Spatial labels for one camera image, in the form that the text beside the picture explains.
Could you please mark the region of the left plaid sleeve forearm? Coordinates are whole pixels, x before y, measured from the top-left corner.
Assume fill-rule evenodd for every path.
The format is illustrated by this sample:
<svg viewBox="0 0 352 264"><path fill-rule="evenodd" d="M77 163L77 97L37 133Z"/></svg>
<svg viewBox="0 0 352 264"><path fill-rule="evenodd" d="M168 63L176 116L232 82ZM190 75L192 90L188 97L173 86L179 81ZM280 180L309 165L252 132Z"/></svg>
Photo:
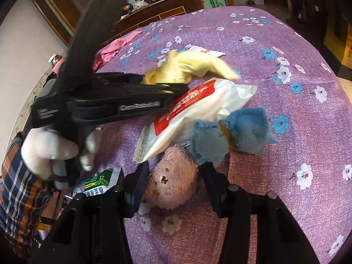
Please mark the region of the left plaid sleeve forearm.
<svg viewBox="0 0 352 264"><path fill-rule="evenodd" d="M24 164L23 137L9 145L1 171L1 263L27 263L40 215L53 196L50 184Z"/></svg>

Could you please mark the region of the left white gloved hand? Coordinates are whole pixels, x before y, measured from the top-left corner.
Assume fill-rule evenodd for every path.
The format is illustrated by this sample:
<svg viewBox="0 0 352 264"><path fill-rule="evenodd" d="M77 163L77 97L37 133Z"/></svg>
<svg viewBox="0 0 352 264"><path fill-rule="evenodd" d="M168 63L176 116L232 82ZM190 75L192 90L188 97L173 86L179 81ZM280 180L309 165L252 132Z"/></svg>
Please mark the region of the left white gloved hand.
<svg viewBox="0 0 352 264"><path fill-rule="evenodd" d="M26 167L40 180L47 181L53 175L52 162L79 157L86 172L94 169L94 157L101 144L103 128L95 128L86 138L85 148L80 151L77 144L63 138L47 127L31 129L27 134L21 156Z"/></svg>

